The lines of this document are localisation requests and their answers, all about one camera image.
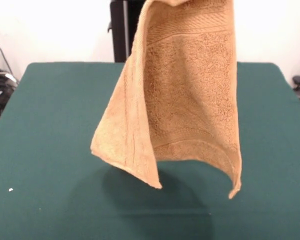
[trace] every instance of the hanging towel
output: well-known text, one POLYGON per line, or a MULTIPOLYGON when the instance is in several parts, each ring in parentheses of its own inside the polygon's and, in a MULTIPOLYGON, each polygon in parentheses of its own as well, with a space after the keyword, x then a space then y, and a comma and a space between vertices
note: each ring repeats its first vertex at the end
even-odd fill
POLYGON ((92 154, 154 188, 157 161, 198 160, 241 187, 233 0, 146 0, 92 154))

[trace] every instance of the green tablecloth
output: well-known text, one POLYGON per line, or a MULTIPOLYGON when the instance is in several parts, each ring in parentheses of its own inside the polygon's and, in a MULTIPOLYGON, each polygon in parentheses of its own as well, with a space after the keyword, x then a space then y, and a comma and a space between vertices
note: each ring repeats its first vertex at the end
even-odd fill
POLYGON ((204 163, 160 163, 156 190, 91 155, 122 67, 27 68, 0 119, 0 240, 300 240, 300 101, 275 65, 238 63, 232 200, 204 163))

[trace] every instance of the cable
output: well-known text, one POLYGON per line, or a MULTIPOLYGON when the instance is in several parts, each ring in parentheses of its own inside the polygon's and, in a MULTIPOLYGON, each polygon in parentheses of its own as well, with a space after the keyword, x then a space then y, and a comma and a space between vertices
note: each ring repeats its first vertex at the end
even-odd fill
POLYGON ((5 63, 6 63, 6 65, 7 65, 7 67, 8 67, 8 69, 9 69, 10 73, 13 74, 13 72, 12 72, 12 70, 11 70, 11 67, 10 67, 10 65, 9 65, 9 63, 8 63, 8 61, 7 61, 7 59, 6 59, 6 56, 5 56, 4 52, 2 51, 1 47, 0 47, 0 53, 2 54, 2 57, 3 57, 3 59, 4 59, 5 63))
POLYGON ((12 74, 10 74, 7 71, 0 71, 0 75, 4 75, 6 78, 10 79, 11 81, 15 82, 16 84, 19 84, 19 80, 15 78, 12 74))

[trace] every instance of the tan towel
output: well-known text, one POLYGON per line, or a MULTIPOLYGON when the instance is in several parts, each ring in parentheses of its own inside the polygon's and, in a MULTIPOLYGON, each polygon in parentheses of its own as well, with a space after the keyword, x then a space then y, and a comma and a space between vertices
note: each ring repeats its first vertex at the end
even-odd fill
POLYGON ((160 189, 157 161, 198 160, 241 187, 233 0, 147 0, 92 154, 160 189))

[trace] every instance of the white background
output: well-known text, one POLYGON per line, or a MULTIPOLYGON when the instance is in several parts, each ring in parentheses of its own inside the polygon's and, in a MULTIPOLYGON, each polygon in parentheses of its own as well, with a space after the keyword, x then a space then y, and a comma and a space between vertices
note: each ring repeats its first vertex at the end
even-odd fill
MULTIPOLYGON (((0 46, 17 78, 32 62, 113 62, 109 0, 0 0, 0 46)), ((234 0, 237 59, 300 74, 300 0, 234 0)))

